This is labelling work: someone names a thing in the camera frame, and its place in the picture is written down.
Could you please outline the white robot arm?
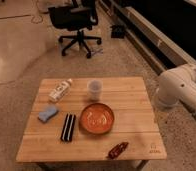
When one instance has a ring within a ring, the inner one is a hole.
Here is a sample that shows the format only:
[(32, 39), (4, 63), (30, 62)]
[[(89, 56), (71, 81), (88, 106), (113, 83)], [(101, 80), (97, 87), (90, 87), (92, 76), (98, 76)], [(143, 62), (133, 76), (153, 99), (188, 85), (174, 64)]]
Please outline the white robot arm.
[(179, 101), (193, 109), (196, 121), (196, 65), (184, 64), (162, 72), (158, 77), (158, 88), (154, 104), (160, 109), (171, 109)]

